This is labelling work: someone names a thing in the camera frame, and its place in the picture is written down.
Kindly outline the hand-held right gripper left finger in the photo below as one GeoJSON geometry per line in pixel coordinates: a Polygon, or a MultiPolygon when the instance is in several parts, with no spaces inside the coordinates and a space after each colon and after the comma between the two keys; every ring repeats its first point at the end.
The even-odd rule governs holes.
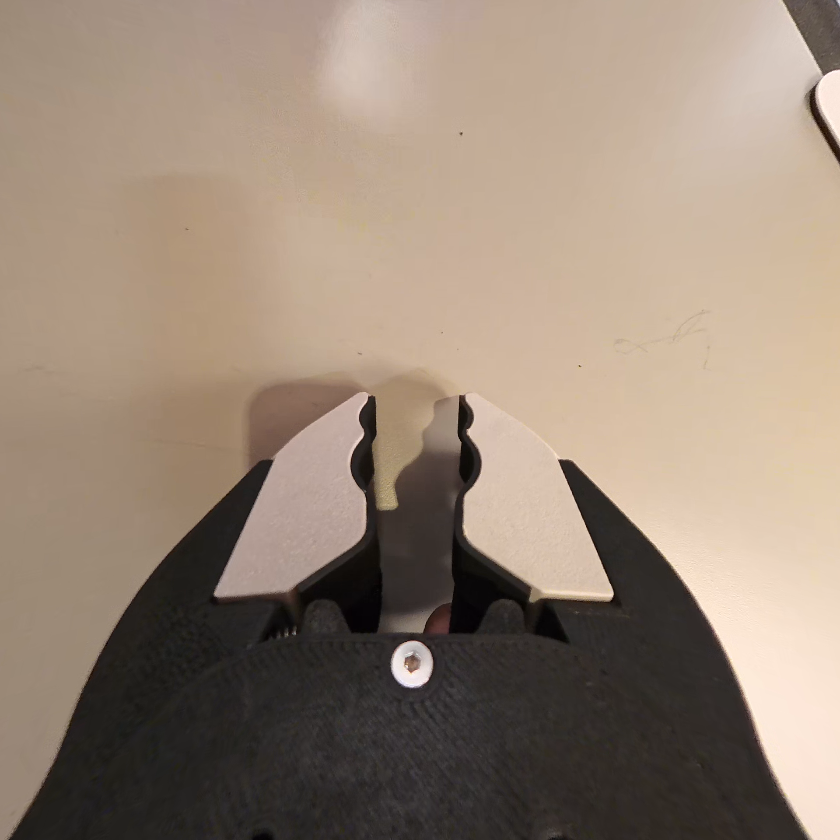
{"type": "Polygon", "coordinates": [[[270,461],[216,589],[249,599],[356,606],[381,597],[371,487],[375,398],[352,395],[304,427],[270,461]]]}

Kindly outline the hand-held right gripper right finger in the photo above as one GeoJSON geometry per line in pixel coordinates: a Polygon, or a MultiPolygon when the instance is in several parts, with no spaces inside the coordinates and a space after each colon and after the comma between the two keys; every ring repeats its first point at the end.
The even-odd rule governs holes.
{"type": "Polygon", "coordinates": [[[456,597],[608,603],[604,564],[553,449],[476,393],[458,403],[456,597]]]}

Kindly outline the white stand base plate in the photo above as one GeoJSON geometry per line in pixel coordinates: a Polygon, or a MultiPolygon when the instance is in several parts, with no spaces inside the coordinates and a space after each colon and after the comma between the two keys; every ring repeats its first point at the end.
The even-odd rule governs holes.
{"type": "Polygon", "coordinates": [[[810,106],[817,128],[839,161],[839,69],[827,72],[815,84],[810,106]]]}

